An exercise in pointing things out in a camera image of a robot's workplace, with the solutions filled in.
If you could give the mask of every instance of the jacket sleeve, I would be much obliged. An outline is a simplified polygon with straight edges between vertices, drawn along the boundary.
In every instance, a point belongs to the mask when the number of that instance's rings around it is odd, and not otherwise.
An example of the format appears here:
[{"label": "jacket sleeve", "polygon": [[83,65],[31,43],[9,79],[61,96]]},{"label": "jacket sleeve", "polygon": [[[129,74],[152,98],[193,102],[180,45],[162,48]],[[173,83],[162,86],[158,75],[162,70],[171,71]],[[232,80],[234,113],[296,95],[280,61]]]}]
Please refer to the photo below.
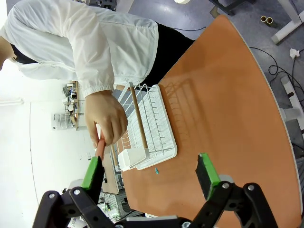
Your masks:
[{"label": "jacket sleeve", "polygon": [[22,0],[10,14],[31,29],[68,38],[84,97],[113,89],[110,48],[89,6],[72,0]]}]

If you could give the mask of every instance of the gray floor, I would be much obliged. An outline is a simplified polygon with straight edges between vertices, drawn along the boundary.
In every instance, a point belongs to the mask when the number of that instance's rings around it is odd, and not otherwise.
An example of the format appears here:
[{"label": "gray floor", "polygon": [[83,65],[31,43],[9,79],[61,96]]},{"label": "gray floor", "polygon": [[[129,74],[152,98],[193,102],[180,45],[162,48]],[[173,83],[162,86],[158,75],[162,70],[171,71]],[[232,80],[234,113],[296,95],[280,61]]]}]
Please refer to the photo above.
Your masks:
[{"label": "gray floor", "polygon": [[[227,5],[231,1],[223,0],[220,2],[223,5]],[[294,0],[294,3],[299,12],[304,10],[303,1]],[[185,5],[177,4],[174,0],[134,0],[129,13],[151,18],[169,27],[191,30],[208,26],[214,20],[209,13],[213,6],[208,0],[191,0]],[[245,2],[235,8],[234,12],[235,16],[228,17],[239,30],[247,44],[267,51],[277,60],[280,67],[291,73],[293,61],[289,56],[289,50],[290,48],[297,50],[304,49],[304,26],[300,26],[292,35],[288,36],[277,46],[272,42],[271,36],[290,21],[289,16],[277,0],[256,0],[256,3],[253,5]],[[278,28],[270,28],[260,22],[262,15],[272,17],[278,23]],[[196,39],[202,32],[203,30],[195,32],[183,31],[182,33],[191,39]],[[253,50],[253,53],[267,79],[270,81],[274,76],[268,73],[268,67],[274,64],[273,60],[260,51]],[[294,76],[304,86],[303,63],[304,57],[297,59]],[[280,76],[283,76],[283,74],[279,75],[272,83],[272,89],[279,106],[288,108],[291,107],[291,104],[279,80]],[[304,99],[304,95],[300,91],[298,94],[299,99]],[[290,121],[286,125],[291,141],[304,147],[304,141],[297,121]],[[304,152],[298,148],[295,148],[294,151],[296,158],[304,155]]]}]

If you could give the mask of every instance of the person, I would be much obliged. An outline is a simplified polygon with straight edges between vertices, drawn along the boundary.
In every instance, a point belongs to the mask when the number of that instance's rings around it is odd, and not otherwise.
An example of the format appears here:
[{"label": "person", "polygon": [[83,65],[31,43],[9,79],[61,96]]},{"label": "person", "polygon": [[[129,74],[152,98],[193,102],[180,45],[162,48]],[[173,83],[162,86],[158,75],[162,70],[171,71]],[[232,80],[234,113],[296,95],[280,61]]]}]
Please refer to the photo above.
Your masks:
[{"label": "person", "polygon": [[0,70],[10,59],[34,79],[78,81],[97,147],[96,124],[106,145],[115,143],[128,125],[112,96],[114,85],[157,84],[192,43],[151,19],[72,0],[22,0],[0,30]]}]

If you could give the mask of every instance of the background table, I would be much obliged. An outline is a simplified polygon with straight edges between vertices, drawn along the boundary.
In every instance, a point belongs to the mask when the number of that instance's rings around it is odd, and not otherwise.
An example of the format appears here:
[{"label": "background table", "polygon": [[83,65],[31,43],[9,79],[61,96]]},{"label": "background table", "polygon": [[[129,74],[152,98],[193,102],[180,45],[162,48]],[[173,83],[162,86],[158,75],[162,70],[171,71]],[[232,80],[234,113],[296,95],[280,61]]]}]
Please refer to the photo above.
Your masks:
[{"label": "background table", "polygon": [[[178,153],[123,173],[131,208],[193,219],[205,202],[195,169],[198,154],[206,152],[218,173],[238,186],[261,186],[280,228],[297,227],[301,197],[285,124],[259,65],[225,16],[214,20],[159,86]],[[233,212],[225,212],[217,226],[240,227]]]}]

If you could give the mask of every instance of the white jacket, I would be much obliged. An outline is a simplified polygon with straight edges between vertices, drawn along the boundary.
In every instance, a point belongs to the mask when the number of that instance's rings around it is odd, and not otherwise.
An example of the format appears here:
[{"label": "white jacket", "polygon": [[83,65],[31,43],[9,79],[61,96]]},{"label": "white jacket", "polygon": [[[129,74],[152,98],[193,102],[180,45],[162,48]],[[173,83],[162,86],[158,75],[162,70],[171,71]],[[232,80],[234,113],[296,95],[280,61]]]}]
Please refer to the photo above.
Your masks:
[{"label": "white jacket", "polygon": [[22,0],[0,36],[38,62],[17,63],[24,75],[78,80],[84,97],[142,82],[158,44],[156,22],[72,0]]}]

